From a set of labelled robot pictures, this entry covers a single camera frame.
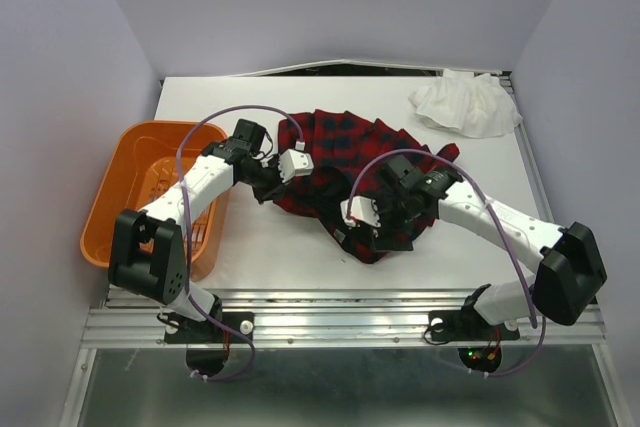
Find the white wall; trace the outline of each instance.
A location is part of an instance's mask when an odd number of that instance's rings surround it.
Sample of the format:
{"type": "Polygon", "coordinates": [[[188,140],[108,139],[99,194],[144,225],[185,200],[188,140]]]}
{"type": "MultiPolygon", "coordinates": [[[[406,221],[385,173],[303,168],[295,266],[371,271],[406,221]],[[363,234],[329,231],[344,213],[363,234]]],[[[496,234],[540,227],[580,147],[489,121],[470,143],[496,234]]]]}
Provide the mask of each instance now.
{"type": "Polygon", "coordinates": [[[640,421],[640,0],[553,0],[513,81],[557,221],[593,227],[598,296],[640,421]]]}
{"type": "Polygon", "coordinates": [[[118,0],[163,75],[334,58],[512,69],[550,0],[118,0]]]}
{"type": "Polygon", "coordinates": [[[156,75],[115,0],[0,0],[0,425],[53,426],[104,271],[79,238],[156,75]]]}

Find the orange basket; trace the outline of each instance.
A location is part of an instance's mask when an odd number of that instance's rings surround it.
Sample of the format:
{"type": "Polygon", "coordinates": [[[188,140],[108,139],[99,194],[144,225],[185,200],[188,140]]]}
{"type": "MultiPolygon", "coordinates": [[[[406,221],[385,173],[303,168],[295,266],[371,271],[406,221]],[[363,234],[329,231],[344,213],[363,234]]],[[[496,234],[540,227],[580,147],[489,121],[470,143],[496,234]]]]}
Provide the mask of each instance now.
{"type": "MultiPolygon", "coordinates": [[[[82,232],[85,259],[109,267],[116,217],[124,209],[140,210],[164,194],[178,180],[176,152],[192,122],[148,121],[127,130],[116,147],[82,232]]],[[[227,136],[214,125],[203,125],[189,140],[182,156],[189,170],[209,143],[227,136]]],[[[191,279],[206,277],[215,266],[229,193],[218,197],[193,223],[191,279]]],[[[150,250],[151,244],[142,246],[150,250]]]]}

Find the red plaid cloth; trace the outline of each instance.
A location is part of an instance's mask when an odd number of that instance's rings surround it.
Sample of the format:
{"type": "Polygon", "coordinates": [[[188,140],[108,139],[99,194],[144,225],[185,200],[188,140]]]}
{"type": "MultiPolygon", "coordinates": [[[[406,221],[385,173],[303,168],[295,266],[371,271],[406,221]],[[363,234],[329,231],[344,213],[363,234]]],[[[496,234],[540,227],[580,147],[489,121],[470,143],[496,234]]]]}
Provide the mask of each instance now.
{"type": "MultiPolygon", "coordinates": [[[[284,198],[275,203],[282,209],[296,215],[317,217],[324,228],[342,249],[360,261],[372,264],[386,255],[374,252],[363,229],[348,229],[342,221],[340,202],[349,197],[351,187],[360,171],[378,155],[395,149],[420,149],[430,152],[426,145],[420,145],[404,129],[396,132],[380,119],[371,123],[350,112],[331,114],[316,110],[312,113],[293,114],[304,132],[305,151],[311,154],[314,171],[306,177],[294,178],[284,198]]],[[[278,127],[278,150],[284,152],[297,140],[295,127],[287,120],[278,127]]],[[[455,160],[460,151],[455,144],[448,144],[438,152],[447,160],[455,160]]],[[[409,161],[428,172],[438,165],[428,157],[419,154],[406,155],[409,161]]],[[[364,176],[359,193],[381,188],[374,177],[375,167],[364,176]]],[[[415,240],[435,219],[420,216],[412,222],[408,234],[398,233],[398,240],[415,240]]]]}

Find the crumpled white cloth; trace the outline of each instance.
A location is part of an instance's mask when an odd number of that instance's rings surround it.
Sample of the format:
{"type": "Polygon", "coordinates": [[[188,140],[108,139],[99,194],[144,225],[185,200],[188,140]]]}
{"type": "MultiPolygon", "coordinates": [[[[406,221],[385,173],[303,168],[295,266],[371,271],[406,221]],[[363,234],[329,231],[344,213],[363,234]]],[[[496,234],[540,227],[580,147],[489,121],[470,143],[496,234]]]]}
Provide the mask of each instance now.
{"type": "Polygon", "coordinates": [[[522,122],[511,96],[497,77],[445,69],[428,86],[409,96],[427,127],[482,139],[513,132],[522,122]]]}

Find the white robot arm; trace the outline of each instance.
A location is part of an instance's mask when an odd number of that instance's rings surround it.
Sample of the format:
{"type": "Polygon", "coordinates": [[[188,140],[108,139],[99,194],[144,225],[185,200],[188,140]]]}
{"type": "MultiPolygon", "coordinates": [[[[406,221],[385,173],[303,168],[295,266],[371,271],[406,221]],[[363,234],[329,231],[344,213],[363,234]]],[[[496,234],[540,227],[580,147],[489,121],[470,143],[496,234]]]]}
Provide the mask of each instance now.
{"type": "MultiPolygon", "coordinates": [[[[312,172],[311,156],[296,149],[273,156],[268,162],[255,159],[265,132],[254,122],[240,120],[229,139],[203,150],[184,178],[192,219],[238,182],[251,185],[256,200],[262,203],[281,197],[287,182],[294,177],[312,172]]],[[[156,300],[183,317],[203,321],[204,316],[194,308],[184,289],[184,213],[179,183],[142,209],[121,212],[114,228],[109,282],[156,300]],[[140,249],[140,244],[151,241],[151,252],[140,249]]],[[[193,282],[189,291],[202,310],[211,312],[216,300],[213,294],[193,282]]]]}
{"type": "MultiPolygon", "coordinates": [[[[393,157],[378,169],[379,180],[392,192],[377,199],[357,196],[350,218],[347,201],[341,205],[345,223],[368,225],[379,239],[427,214],[463,227],[500,248],[505,248],[487,203],[497,214],[519,261],[531,272],[526,278],[535,307],[554,322],[572,325],[606,281],[595,238],[586,226],[564,228],[530,217],[494,199],[480,200],[469,182],[446,167],[424,174],[403,156],[393,157]],[[391,225],[391,231],[385,226],[391,225]]],[[[465,305],[467,323],[459,328],[499,325],[529,315],[519,281],[480,287],[465,305]]]]}

